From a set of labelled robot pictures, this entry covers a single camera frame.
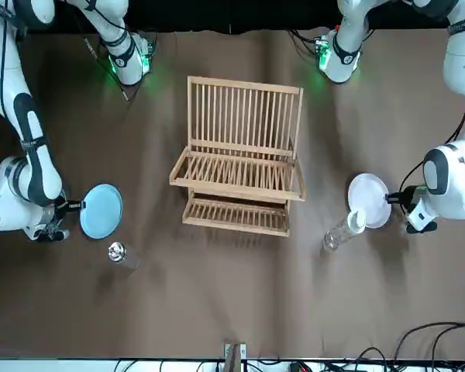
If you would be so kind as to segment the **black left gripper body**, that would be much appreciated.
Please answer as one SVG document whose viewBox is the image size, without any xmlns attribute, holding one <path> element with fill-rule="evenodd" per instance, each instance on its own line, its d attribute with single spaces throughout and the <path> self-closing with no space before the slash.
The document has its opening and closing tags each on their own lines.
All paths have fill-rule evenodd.
<svg viewBox="0 0 465 372">
<path fill-rule="evenodd" d="M 410 185 L 401 192 L 401 203 L 410 205 L 417 195 L 423 194 L 427 190 L 425 185 Z"/>
</svg>

